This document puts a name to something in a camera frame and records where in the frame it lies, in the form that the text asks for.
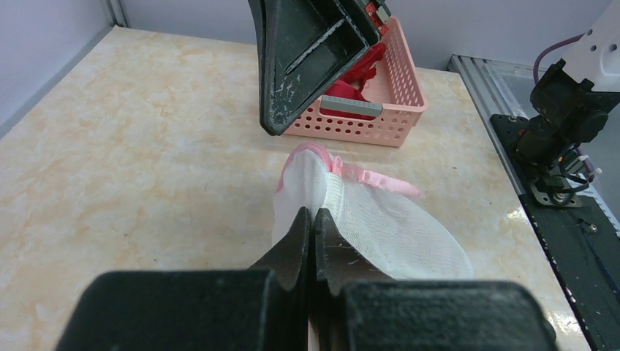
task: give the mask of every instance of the table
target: table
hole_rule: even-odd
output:
[[[478,279],[526,286],[563,350],[574,314],[459,75],[419,69],[430,108],[400,149],[323,140],[423,187]],[[256,47],[114,28],[0,140],[0,349],[51,350],[82,291],[126,269],[246,268],[302,137],[258,122]]]

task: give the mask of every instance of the wall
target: wall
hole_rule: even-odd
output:
[[[0,1],[0,137],[21,118],[22,107],[109,26],[101,0]]]
[[[549,45],[587,30],[609,2],[387,0],[416,64],[435,69],[445,69],[453,53],[531,64]],[[133,28],[255,42],[247,0],[123,0],[123,6]]]

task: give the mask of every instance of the white fabric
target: white fabric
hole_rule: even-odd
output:
[[[405,196],[328,172],[310,150],[296,154],[274,196],[275,245],[300,207],[314,219],[330,210],[340,234],[370,263],[394,279],[469,279],[472,266],[454,237]]]

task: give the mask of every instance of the pink strap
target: pink strap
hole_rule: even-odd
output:
[[[365,170],[358,165],[344,163],[339,156],[333,159],[332,172],[339,176],[349,176],[350,178],[357,179],[362,184],[395,192],[409,198],[423,197],[424,195],[417,187],[406,181],[388,177],[372,170]]]

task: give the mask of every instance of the pink trim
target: pink trim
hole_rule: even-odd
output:
[[[329,151],[319,143],[304,143],[291,152],[287,161],[284,163],[284,168],[282,168],[280,182],[278,182],[278,189],[276,192],[279,192],[284,186],[284,171],[289,167],[290,163],[295,158],[295,155],[305,150],[314,152],[325,163],[328,171],[335,173],[338,176],[349,176],[362,184],[368,184],[376,188],[385,189],[409,198],[423,196],[423,193],[416,186],[407,183],[406,181],[388,177],[387,175],[373,172],[372,170],[365,170],[358,165],[344,163],[342,162],[340,156],[335,156],[331,159]]]

